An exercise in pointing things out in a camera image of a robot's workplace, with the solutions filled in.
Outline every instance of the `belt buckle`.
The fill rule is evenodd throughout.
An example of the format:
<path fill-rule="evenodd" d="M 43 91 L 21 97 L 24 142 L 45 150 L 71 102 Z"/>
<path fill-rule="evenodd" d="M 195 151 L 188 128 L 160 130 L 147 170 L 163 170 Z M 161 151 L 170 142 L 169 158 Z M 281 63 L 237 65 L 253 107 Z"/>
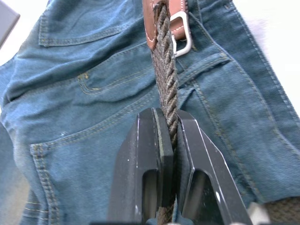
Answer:
<path fill-rule="evenodd" d="M 186 12 L 179 11 L 171 16 L 170 21 L 172 22 L 173 20 L 175 20 L 178 17 L 181 17 L 182 21 L 183 21 L 183 29 L 184 29 L 184 33 L 186 35 L 187 45 L 183 49 L 180 49 L 177 51 L 177 43 L 175 40 L 175 36 L 172 35 L 173 52 L 174 52 L 175 57 L 179 57 L 179 56 L 182 56 L 182 55 L 188 53 L 192 48 L 192 37 L 191 37 L 191 32 L 189 30 L 189 25 L 188 25 L 188 15 Z"/>

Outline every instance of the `stitching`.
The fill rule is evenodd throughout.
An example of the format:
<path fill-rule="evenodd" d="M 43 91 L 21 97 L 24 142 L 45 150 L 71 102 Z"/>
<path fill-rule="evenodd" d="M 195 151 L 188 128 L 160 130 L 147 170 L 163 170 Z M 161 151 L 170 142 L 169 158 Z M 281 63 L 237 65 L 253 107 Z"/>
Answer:
<path fill-rule="evenodd" d="M 25 215 L 25 214 L 23 214 L 23 216 L 24 216 L 24 217 L 28 217 L 28 218 L 34 218 L 34 219 L 49 220 L 48 218 L 34 217 L 34 216 L 31 216 L 31 215 Z"/>
<path fill-rule="evenodd" d="M 126 28 L 128 25 L 119 26 L 117 28 L 113 28 L 110 30 L 102 31 L 98 34 L 91 35 L 89 37 L 80 37 L 80 38 L 71 38 L 71 39 L 47 39 L 42 38 L 40 39 L 40 42 L 48 44 L 48 45 L 69 45 L 69 44 L 82 44 L 85 42 L 90 42 L 98 39 L 102 39 L 114 34 L 120 33 L 124 28 Z"/>
<path fill-rule="evenodd" d="M 105 65 L 106 63 L 110 62 L 111 60 L 113 60 L 114 58 L 118 57 L 118 56 L 121 56 L 121 55 L 124 55 L 126 53 L 129 53 L 129 52 L 132 52 L 140 47 L 146 47 L 146 42 L 143 42 L 143 43 L 140 43 L 132 48 L 129 48 L 129 49 L 126 49 L 124 51 L 121 51 L 121 52 L 117 52 L 115 53 L 114 55 L 112 55 L 111 57 L 109 57 L 108 59 L 104 60 L 103 62 L 101 62 L 100 64 L 98 64 L 97 66 L 95 66 L 94 68 L 88 70 L 87 72 L 88 73 L 91 73 L 92 71 L 98 69 L 98 67 L 101 65 Z"/>
<path fill-rule="evenodd" d="M 35 161 L 36 163 L 36 167 L 37 167 L 37 173 L 38 173 L 38 176 L 40 177 L 40 182 L 41 182 L 41 185 L 42 185 L 42 188 L 44 190 L 44 193 L 46 195 L 46 199 L 47 199 L 47 204 L 48 204 L 48 207 L 49 207 L 49 202 L 51 201 L 51 198 L 49 197 L 49 193 L 48 191 L 46 190 L 46 187 L 45 187 L 45 178 L 43 177 L 42 173 L 41 173 L 41 170 L 42 170 L 42 167 L 41 167 L 41 164 L 39 162 L 39 159 L 38 159 L 38 148 L 37 148 L 37 145 L 34 145 L 33 146 L 33 150 L 34 150 L 34 158 L 33 160 Z"/>
<path fill-rule="evenodd" d="M 46 12 L 47 12 L 47 9 L 41 15 L 41 19 L 40 19 L 39 32 L 38 32 L 39 41 L 40 41 L 40 39 L 44 38 L 44 25 L 43 24 L 44 24 L 44 17 L 45 17 Z"/>
<path fill-rule="evenodd" d="M 38 88 L 36 90 L 30 90 L 27 93 L 20 96 L 18 99 L 21 99 L 21 98 L 26 97 L 26 96 L 35 96 L 37 94 L 44 93 L 47 90 L 52 89 L 52 88 L 66 87 L 66 86 L 69 86 L 72 82 L 76 82 L 76 80 L 77 80 L 76 77 L 73 77 L 73 78 L 70 78 L 69 80 L 56 82 L 54 84 L 47 85 L 47 86 L 45 86 L 46 88 L 41 87 L 41 88 Z"/>
<path fill-rule="evenodd" d="M 172 32 L 177 31 L 177 30 L 180 30 L 181 28 L 183 28 L 183 25 L 182 25 L 181 27 L 179 27 L 179 28 L 176 28 L 176 29 L 173 30 Z"/>
<path fill-rule="evenodd" d="M 100 122 L 100 123 L 94 125 L 93 127 L 90 127 L 90 128 L 88 128 L 88 129 L 86 129 L 86 130 L 83 130 L 83 131 L 80 131 L 79 133 L 72 134 L 72 135 L 70 135 L 70 136 L 68 136 L 68 137 L 64 137 L 64 138 L 62 138 L 62 139 L 58 139 L 58 140 L 56 140 L 56 141 L 54 141 L 54 142 L 46 142 L 46 143 L 44 143 L 44 144 L 46 144 L 46 145 L 48 145 L 48 146 L 49 146 L 49 145 L 54 145 L 54 144 L 56 144 L 56 143 L 60 143 L 60 142 L 66 141 L 66 140 L 68 140 L 68 139 L 72 139 L 72 138 L 75 138 L 75 137 L 77 137 L 77 136 L 82 136 L 83 133 L 84 133 L 84 136 L 87 136 L 89 132 L 91 132 L 92 130 L 98 129 L 99 127 L 103 126 L 104 124 L 109 123 L 110 121 L 114 120 L 114 118 L 119 118 L 120 116 L 123 116 L 123 115 L 126 114 L 126 113 L 130 113 L 130 112 L 134 111 L 135 106 L 138 105 L 140 102 L 142 102 L 145 98 L 150 97 L 151 99 L 153 99 L 153 96 L 154 96 L 154 90 L 155 90 L 155 89 L 152 88 L 152 90 L 150 90 L 147 94 L 145 94 L 143 97 L 141 97 L 139 100 L 137 100 L 137 101 L 134 102 L 133 104 L 127 106 L 127 107 L 124 108 L 123 110 L 117 112 L 116 114 L 114 114 L 113 116 L 107 118 L 106 120 L 104 120 L 104 121 L 102 121 L 102 122 Z"/>
<path fill-rule="evenodd" d="M 136 46 L 134 46 L 134 47 L 132 47 L 132 48 L 130 48 L 130 49 L 126 49 L 126 50 L 124 50 L 124 51 L 122 51 L 122 52 L 118 52 L 118 53 L 114 54 L 113 56 L 111 56 L 110 58 L 108 58 L 107 60 L 101 62 L 100 64 L 98 64 L 98 65 L 95 66 L 94 68 L 88 70 L 87 72 L 90 73 L 90 72 L 92 72 L 93 70 L 98 69 L 98 67 L 99 67 L 100 65 L 101 65 L 101 66 L 102 66 L 102 65 L 105 65 L 105 63 L 110 62 L 111 60 L 113 60 L 113 59 L 116 58 L 117 56 L 120 56 L 120 55 L 126 54 L 126 53 L 128 53 L 128 52 L 131 52 L 131 51 L 133 51 L 133 50 L 135 50 L 135 49 L 137 49 L 137 48 L 139 48 L 139 47 L 144 47 L 145 44 L 146 44 L 146 42 L 143 42 L 143 43 L 138 44 L 138 45 L 136 45 Z M 55 87 L 55 88 L 66 87 L 66 86 L 70 85 L 72 82 L 76 82 L 77 79 L 78 79 L 78 76 L 77 76 L 77 77 L 70 78 L 70 79 L 68 79 L 68 80 L 56 82 L 56 83 L 54 83 L 54 84 L 46 85 L 45 88 L 40 87 L 40 88 L 38 88 L 38 89 L 36 89 L 36 90 L 30 90 L 30 91 L 26 92 L 25 94 L 23 94 L 22 96 L 20 96 L 18 99 L 21 99 L 21 98 L 26 97 L 26 96 L 35 96 L 35 95 L 37 95 L 37 94 L 44 93 L 44 92 L 46 92 L 47 90 L 49 90 L 49 89 L 51 89 L 51 88 L 54 88 L 54 87 Z"/>
<path fill-rule="evenodd" d="M 35 204 L 35 205 L 41 205 L 40 203 L 37 203 L 37 202 L 27 202 L 29 204 Z"/>
<path fill-rule="evenodd" d="M 200 86 L 194 81 L 193 82 L 196 93 L 198 93 L 200 96 L 200 99 L 202 99 L 204 108 L 207 111 L 207 114 L 209 116 L 209 118 L 211 119 L 211 121 L 213 122 L 213 124 L 215 125 L 215 128 L 217 129 L 218 135 L 220 136 L 221 140 L 223 142 L 225 142 L 225 146 L 227 146 L 230 150 L 231 153 L 233 153 L 234 158 L 236 159 L 239 168 L 241 170 L 242 173 L 244 173 L 245 178 L 250 182 L 250 184 L 252 185 L 252 187 L 254 188 L 254 190 L 257 192 L 257 194 L 259 195 L 259 197 L 263 200 L 263 196 L 260 193 L 260 191 L 258 190 L 258 188 L 256 187 L 256 184 L 253 182 L 253 180 L 251 179 L 250 175 L 248 174 L 248 172 L 246 171 L 244 165 L 242 164 L 242 162 L 240 161 L 240 159 L 238 158 L 235 149 L 232 147 L 230 140 L 228 139 L 226 132 L 223 130 L 221 123 L 217 117 L 217 115 L 215 113 L 213 113 L 211 107 L 210 107 L 210 103 L 209 101 L 206 99 L 205 95 L 203 94 L 203 92 L 200 89 Z"/>
<path fill-rule="evenodd" d="M 50 179 L 49 179 L 49 176 L 48 176 L 48 171 L 46 170 L 46 165 L 45 165 L 45 162 L 44 162 L 43 147 L 42 147 L 41 144 L 39 145 L 39 153 L 40 153 L 40 157 L 42 159 L 42 164 L 43 164 L 43 167 L 44 167 L 43 170 L 44 170 L 47 182 L 48 182 L 50 193 L 51 193 L 52 199 L 54 200 L 54 209 L 55 209 L 55 213 L 56 213 L 57 224 L 59 224 L 59 221 L 60 221 L 59 208 L 58 208 L 58 204 L 57 204 L 57 201 L 56 201 L 56 198 L 55 198 L 55 194 L 54 194 L 54 192 L 52 190 L 52 186 L 51 186 Z"/>
<path fill-rule="evenodd" d="M 180 67 L 182 68 L 182 72 L 181 72 L 180 74 L 178 74 L 178 75 L 181 75 L 181 74 L 183 74 L 183 73 L 186 71 L 187 68 L 185 68 L 185 67 L 183 66 L 183 64 L 182 64 L 182 62 L 181 62 L 180 59 L 176 59 L 176 62 L 177 62 L 177 63 L 180 65 Z"/>
<path fill-rule="evenodd" d="M 187 101 L 188 97 L 193 93 L 195 89 L 192 87 L 189 87 L 188 89 L 185 89 L 184 94 L 178 99 L 178 106 L 179 109 L 181 109 L 181 107 L 185 104 L 185 102 Z"/>
<path fill-rule="evenodd" d="M 247 33 L 248 38 L 250 39 L 253 47 L 255 48 L 256 52 L 258 53 L 260 59 L 262 60 L 263 64 L 265 65 L 269 75 L 272 78 L 272 81 L 274 82 L 277 90 L 279 91 L 279 94 L 283 100 L 283 102 L 285 103 L 285 105 L 288 108 L 289 113 L 291 114 L 292 118 L 294 119 L 294 122 L 298 125 L 298 127 L 300 127 L 300 123 L 299 123 L 299 117 L 297 115 L 295 115 L 295 112 L 292 110 L 293 106 L 290 104 L 289 99 L 287 98 L 285 91 L 282 90 L 282 87 L 280 85 L 280 83 L 278 82 L 278 80 L 276 79 L 276 77 L 274 76 L 274 74 L 272 73 L 272 71 L 270 70 L 270 65 L 269 63 L 265 60 L 264 56 L 262 55 L 259 47 L 256 45 L 255 41 L 253 40 L 253 37 L 251 36 L 251 34 L 249 33 L 249 30 L 245 27 L 245 24 L 243 22 L 243 20 L 241 19 L 240 14 L 237 12 L 235 5 L 230 2 L 230 5 L 234 8 L 234 13 L 236 14 L 237 18 L 239 19 L 239 22 L 241 23 L 241 25 L 244 28 L 244 31 Z"/>
<path fill-rule="evenodd" d="M 285 141 L 283 139 L 283 137 L 280 135 L 280 131 L 276 125 L 276 122 L 268 108 L 268 105 L 267 103 L 265 102 L 265 100 L 263 99 L 261 93 L 258 91 L 258 89 L 255 87 L 255 84 L 253 83 L 253 81 L 248 77 L 248 75 L 246 74 L 246 72 L 240 67 L 240 65 L 234 61 L 234 64 L 236 66 L 236 68 L 240 71 L 240 73 L 242 73 L 244 75 L 244 77 L 248 80 L 248 83 L 251 85 L 251 88 L 253 89 L 254 92 L 256 92 L 256 94 L 258 95 L 259 97 L 259 100 L 261 102 L 261 104 L 264 106 L 264 109 L 267 113 L 267 117 L 268 119 L 270 120 L 270 122 L 272 123 L 272 126 L 273 126 L 273 129 L 272 131 L 274 132 L 274 134 L 276 135 L 277 138 L 280 139 L 281 143 L 286 146 L 287 148 L 290 149 L 291 153 L 295 154 L 295 156 L 298 158 L 298 160 L 300 161 L 300 154 L 295 151 L 294 148 L 291 147 L 291 144 L 288 144 L 287 141 Z"/>
<path fill-rule="evenodd" d="M 103 87 L 103 88 L 92 88 L 92 89 L 89 89 L 89 88 L 86 86 L 86 83 L 84 82 L 84 79 L 81 78 L 81 76 L 82 76 L 83 74 L 85 74 L 85 73 L 79 75 L 79 76 L 78 76 L 78 79 L 80 79 L 80 80 L 82 81 L 82 83 L 83 83 L 83 85 L 85 86 L 86 90 L 89 90 L 89 91 L 105 90 L 107 87 L 110 87 L 110 86 L 114 87 L 113 84 L 115 84 L 115 83 L 117 83 L 117 82 L 119 82 L 119 81 L 121 81 L 121 80 L 124 80 L 124 79 L 126 79 L 126 78 L 129 78 L 129 77 L 131 77 L 131 76 L 133 76 L 133 75 L 139 74 L 140 72 L 142 72 L 142 71 L 144 71 L 144 70 L 148 70 L 149 68 L 151 68 L 151 67 L 147 67 L 147 68 L 145 68 L 145 69 L 141 69 L 140 71 L 138 71 L 138 72 L 136 72 L 136 73 L 133 73 L 133 74 L 131 74 L 131 75 L 125 76 L 125 77 L 123 77 L 123 78 L 120 78 L 120 79 L 118 79 L 118 80 L 116 80 L 116 81 L 110 83 L 110 84 L 107 85 L 106 87 Z"/>
<path fill-rule="evenodd" d="M 113 126 L 117 121 L 121 120 L 121 119 L 122 119 L 123 117 L 125 117 L 127 114 L 132 113 L 133 111 L 136 111 L 136 110 L 139 109 L 139 108 L 142 108 L 143 106 L 145 106 L 146 103 L 148 103 L 148 102 L 150 102 L 150 101 L 152 101 L 152 100 L 153 100 L 153 97 L 151 97 L 149 100 L 147 100 L 146 102 L 144 102 L 144 104 L 138 106 L 138 107 L 135 108 L 135 109 L 132 109 L 132 110 L 130 110 L 130 111 L 124 113 L 122 116 L 119 116 L 116 120 L 114 120 L 114 121 L 108 123 L 106 126 L 101 127 L 100 129 L 95 130 L 94 132 L 92 132 L 92 133 L 90 133 L 90 134 L 88 134 L 88 135 L 83 135 L 82 137 L 77 138 L 77 139 L 74 139 L 74 140 L 69 141 L 69 142 L 64 142 L 64 143 L 61 143 L 61 144 L 57 144 L 57 146 L 63 146 L 63 145 L 66 145 L 66 144 L 75 143 L 75 142 L 84 140 L 84 139 L 85 139 L 86 137 L 88 137 L 88 136 L 94 135 L 94 134 L 98 133 L 98 132 L 101 131 L 101 130 L 107 129 L 107 128 Z"/>
<path fill-rule="evenodd" d="M 210 62 L 209 64 L 205 64 L 204 68 L 202 70 L 196 70 L 194 72 L 192 72 L 189 76 L 184 76 L 183 79 L 178 78 L 178 83 L 179 86 L 181 86 L 182 84 L 184 84 L 186 81 L 188 81 L 192 76 L 194 76 L 197 73 L 203 73 L 208 71 L 209 69 L 212 69 L 212 65 L 216 64 L 216 63 L 222 63 L 223 60 L 229 60 L 227 57 L 223 57 L 223 58 L 218 58 L 215 59 L 214 61 Z"/>
<path fill-rule="evenodd" d="M 137 77 L 135 77 L 135 78 L 132 78 L 132 79 L 130 79 L 130 80 L 127 80 L 127 81 L 124 81 L 124 82 L 115 84 L 115 85 L 113 85 L 112 87 L 109 87 L 109 88 L 100 88 L 100 89 L 98 89 L 97 91 L 96 91 L 96 90 L 92 90 L 92 91 L 95 91 L 94 93 L 87 93 L 87 92 L 85 92 L 83 89 L 82 89 L 82 91 L 83 91 L 85 94 L 87 94 L 87 95 L 96 95 L 96 94 L 98 94 L 99 92 L 102 92 L 102 91 L 105 91 L 105 90 L 109 90 L 109 89 L 111 89 L 111 88 L 120 86 L 121 84 L 128 83 L 128 82 L 130 82 L 130 81 L 133 81 L 133 80 L 135 80 L 135 79 L 138 79 L 138 78 L 144 76 L 145 74 L 147 74 L 147 72 L 142 73 L 141 75 L 139 75 L 139 76 L 137 76 Z"/>
<path fill-rule="evenodd" d="M 155 32 L 154 32 L 154 37 L 153 37 L 153 39 L 150 39 L 150 37 L 148 36 L 148 33 L 147 33 L 147 30 L 146 30 L 146 28 L 145 28 L 145 33 L 146 33 L 146 37 L 147 37 L 147 39 L 148 39 L 150 42 L 153 42 L 153 41 L 154 41 L 154 39 L 155 39 Z"/>
<path fill-rule="evenodd" d="M 37 212 L 49 212 L 49 211 L 41 211 L 41 210 L 31 210 L 25 207 L 26 210 L 30 210 L 30 211 L 37 211 Z"/>
<path fill-rule="evenodd" d="M 208 34 L 208 31 L 202 26 L 202 24 L 198 22 L 197 18 L 196 18 L 192 13 L 189 13 L 189 14 L 193 17 L 193 19 L 195 20 L 197 26 L 201 29 L 202 33 L 210 40 L 210 42 L 211 42 L 213 45 L 215 45 L 215 46 L 219 49 L 219 51 L 220 51 L 222 54 L 227 55 L 227 54 L 224 52 L 224 50 L 221 49 L 221 47 L 215 42 L 215 40 L 212 39 L 212 37 Z"/>

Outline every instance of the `blue denim jeans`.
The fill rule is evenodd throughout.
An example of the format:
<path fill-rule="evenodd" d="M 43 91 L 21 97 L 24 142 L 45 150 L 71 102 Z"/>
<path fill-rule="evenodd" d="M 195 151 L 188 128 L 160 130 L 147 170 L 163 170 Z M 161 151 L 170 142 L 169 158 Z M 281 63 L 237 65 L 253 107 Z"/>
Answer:
<path fill-rule="evenodd" d="M 300 195 L 300 121 L 249 29 L 229 0 L 188 8 L 180 108 L 222 151 L 246 206 Z M 30 184 L 22 225 L 105 220 L 120 145 L 137 113 L 159 107 L 145 40 L 140 0 L 52 0 L 0 67 L 1 123 Z"/>

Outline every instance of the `black metal tool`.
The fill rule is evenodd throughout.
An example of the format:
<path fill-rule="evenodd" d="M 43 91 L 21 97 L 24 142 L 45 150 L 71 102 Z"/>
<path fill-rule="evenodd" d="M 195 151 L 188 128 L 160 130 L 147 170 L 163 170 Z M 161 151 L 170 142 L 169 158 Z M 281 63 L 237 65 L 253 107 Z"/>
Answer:
<path fill-rule="evenodd" d="M 178 209 L 195 225 L 251 225 L 222 153 L 189 113 L 178 127 Z"/>
<path fill-rule="evenodd" d="M 221 152 L 189 113 L 179 111 L 178 117 L 174 171 L 162 111 L 137 115 L 117 155 L 107 221 L 94 225 L 142 225 L 155 218 L 168 203 L 175 173 L 178 210 L 194 225 L 252 225 Z"/>
<path fill-rule="evenodd" d="M 138 114 L 117 155 L 107 222 L 145 224 L 171 194 L 173 150 L 161 110 Z"/>

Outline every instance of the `leather belt tab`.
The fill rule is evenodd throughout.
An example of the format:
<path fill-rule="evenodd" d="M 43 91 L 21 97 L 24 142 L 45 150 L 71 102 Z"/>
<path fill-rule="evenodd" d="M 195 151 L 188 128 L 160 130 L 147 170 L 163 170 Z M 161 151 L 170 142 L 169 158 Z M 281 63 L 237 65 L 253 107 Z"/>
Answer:
<path fill-rule="evenodd" d="M 155 49 L 157 42 L 157 28 L 155 26 L 153 9 L 154 6 L 160 1 L 161 0 L 142 0 L 147 44 L 151 50 Z M 188 10 L 186 0 L 167 0 L 167 2 L 169 3 L 169 11 L 171 16 L 178 12 L 187 12 Z M 174 35 L 175 40 L 186 38 L 185 27 L 181 18 L 177 17 L 172 20 L 170 30 L 172 35 Z"/>

